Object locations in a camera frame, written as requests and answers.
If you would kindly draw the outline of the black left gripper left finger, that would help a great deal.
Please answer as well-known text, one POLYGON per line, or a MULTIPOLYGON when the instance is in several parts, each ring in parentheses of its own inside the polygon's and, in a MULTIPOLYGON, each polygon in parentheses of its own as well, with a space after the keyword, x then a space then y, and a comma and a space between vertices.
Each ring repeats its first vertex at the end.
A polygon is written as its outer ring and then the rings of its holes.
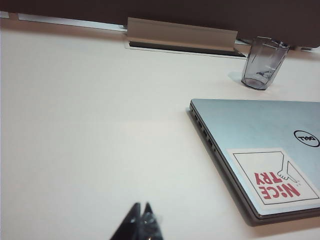
POLYGON ((141 220, 141 204, 136 202, 130 208, 111 240, 138 240, 141 220))

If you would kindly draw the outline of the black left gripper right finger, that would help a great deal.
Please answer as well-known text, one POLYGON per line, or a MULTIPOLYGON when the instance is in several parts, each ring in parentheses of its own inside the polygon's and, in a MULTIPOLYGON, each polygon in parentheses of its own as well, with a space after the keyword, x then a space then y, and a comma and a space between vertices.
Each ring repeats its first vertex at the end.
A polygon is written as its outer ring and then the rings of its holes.
POLYGON ((139 225, 140 240, 163 240, 160 225, 149 202, 146 203, 139 225))

